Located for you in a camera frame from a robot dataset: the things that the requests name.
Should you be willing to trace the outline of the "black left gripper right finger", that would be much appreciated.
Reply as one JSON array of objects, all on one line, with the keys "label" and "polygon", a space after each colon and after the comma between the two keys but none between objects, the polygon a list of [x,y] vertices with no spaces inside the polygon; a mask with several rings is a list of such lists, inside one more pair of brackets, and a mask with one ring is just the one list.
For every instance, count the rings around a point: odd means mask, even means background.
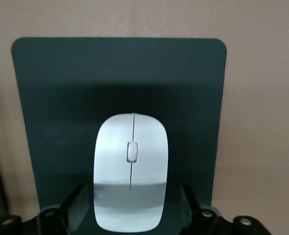
[{"label": "black left gripper right finger", "polygon": [[201,206],[189,185],[181,186],[181,199],[186,209],[183,235],[269,235],[271,232],[257,219],[240,215],[232,222],[224,219],[217,209]]}]

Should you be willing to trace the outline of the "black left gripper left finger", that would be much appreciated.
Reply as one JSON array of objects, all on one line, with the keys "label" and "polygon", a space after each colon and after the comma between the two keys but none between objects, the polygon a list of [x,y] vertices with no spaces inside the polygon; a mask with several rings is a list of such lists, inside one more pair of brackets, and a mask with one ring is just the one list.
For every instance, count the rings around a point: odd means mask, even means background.
[{"label": "black left gripper left finger", "polygon": [[87,213],[87,185],[79,184],[57,208],[23,222],[18,215],[0,217],[0,235],[72,235]]}]

